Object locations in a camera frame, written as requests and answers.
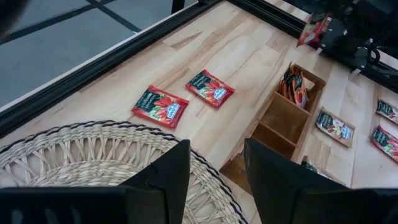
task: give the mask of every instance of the black metal frame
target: black metal frame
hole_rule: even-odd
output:
[[[223,0],[199,0],[195,5],[145,31],[143,34],[125,44],[122,44],[106,55],[96,59],[94,62],[85,65],[83,68],[78,69],[38,93],[0,112],[0,138],[22,126],[37,115],[43,113],[45,110],[51,108],[53,105],[70,96],[72,93],[110,71],[129,57],[137,54],[150,44],[189,22],[194,17],[200,15],[221,1]],[[256,17],[270,23],[295,38],[300,36],[301,30],[305,25],[305,23],[300,19],[278,9],[264,0],[227,1],[247,12],[250,12]],[[330,56],[349,68],[354,69],[353,65],[350,65],[347,61],[340,60],[337,55]],[[382,62],[379,62],[375,66],[377,69],[397,71]],[[362,74],[375,82],[385,85],[388,88],[392,88],[385,80],[385,77],[382,77],[377,69],[367,68]]]

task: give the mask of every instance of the small wooden tray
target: small wooden tray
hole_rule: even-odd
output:
[[[284,157],[300,164],[301,161],[297,159],[298,154],[326,83],[302,67],[293,66],[303,70],[308,96],[305,108],[297,106],[279,94],[277,92],[279,89],[278,82],[271,96],[264,102],[263,109],[260,110],[257,119],[249,125],[243,139],[253,138]],[[243,145],[239,149],[239,154],[230,159],[221,168],[220,172],[242,189],[251,193],[246,175],[244,175],[246,170],[243,159]]]

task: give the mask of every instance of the wooden organizer box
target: wooden organizer box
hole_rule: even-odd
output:
[[[264,103],[261,112],[249,125],[250,128],[244,138],[253,138],[284,157],[301,163],[299,152],[326,83],[302,67],[293,66],[303,70],[304,84],[308,96],[305,108],[297,106],[279,94],[277,92],[279,89],[278,83],[271,96]],[[243,148],[241,148],[241,152],[235,158],[230,159],[220,172],[251,194],[246,178],[243,153]]]

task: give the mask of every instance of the wicker placemat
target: wicker placemat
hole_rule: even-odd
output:
[[[178,143],[141,124],[76,123],[29,136],[0,149],[0,187],[113,186]],[[184,223],[247,223],[231,189],[191,150]]]

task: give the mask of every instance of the wooden divider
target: wooden divider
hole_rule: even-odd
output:
[[[305,108],[297,106],[277,92],[279,83],[275,86],[273,94],[265,103],[263,114],[250,125],[252,132],[245,138],[253,138],[268,148],[278,152],[284,157],[301,163],[294,158],[307,136],[314,112],[319,104],[323,88],[326,83],[314,74],[303,69],[304,83],[307,88],[308,101]],[[246,178],[243,151],[235,158],[231,158],[220,170],[234,183],[251,194]]]

